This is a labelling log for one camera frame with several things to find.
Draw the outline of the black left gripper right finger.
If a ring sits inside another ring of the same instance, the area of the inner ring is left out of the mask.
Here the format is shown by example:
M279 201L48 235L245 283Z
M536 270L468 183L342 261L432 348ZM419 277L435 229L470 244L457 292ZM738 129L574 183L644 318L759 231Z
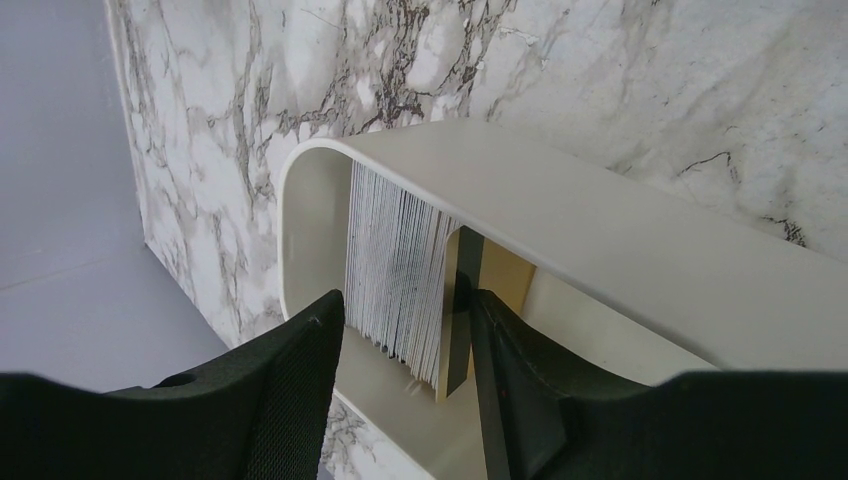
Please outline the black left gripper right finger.
M843 479L843 372L689 371L645 386L468 300L491 479Z

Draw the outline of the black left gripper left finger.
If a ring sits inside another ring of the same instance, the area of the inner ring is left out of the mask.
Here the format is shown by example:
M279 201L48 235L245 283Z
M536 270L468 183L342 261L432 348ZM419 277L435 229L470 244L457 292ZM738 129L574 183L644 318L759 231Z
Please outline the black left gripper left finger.
M342 348L342 294L150 388L1 377L5 479L313 479Z

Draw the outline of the gold credit card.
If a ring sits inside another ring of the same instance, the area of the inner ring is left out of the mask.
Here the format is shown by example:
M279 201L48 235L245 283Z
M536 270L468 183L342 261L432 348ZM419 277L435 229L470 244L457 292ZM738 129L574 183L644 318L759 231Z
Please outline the gold credit card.
M443 316L438 354L435 400L445 401L472 375L472 293L494 292L520 313L533 282L536 266L480 233L463 226L446 243Z

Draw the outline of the long white card tray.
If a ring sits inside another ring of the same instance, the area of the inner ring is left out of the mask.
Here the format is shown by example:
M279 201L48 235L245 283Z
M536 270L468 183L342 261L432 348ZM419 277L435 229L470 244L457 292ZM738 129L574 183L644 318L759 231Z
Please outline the long white card tray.
M689 371L843 372L847 267L492 124L313 138L278 185L279 299L344 293L361 164L536 266L533 329L645 386ZM475 378L445 401L348 325L321 460L338 479L491 479Z

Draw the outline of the stack of white cards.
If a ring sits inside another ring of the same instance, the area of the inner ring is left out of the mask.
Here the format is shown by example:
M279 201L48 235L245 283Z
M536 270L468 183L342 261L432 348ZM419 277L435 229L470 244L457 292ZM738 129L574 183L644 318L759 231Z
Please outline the stack of white cards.
M346 322L430 385L439 379L450 215L371 169L352 169Z

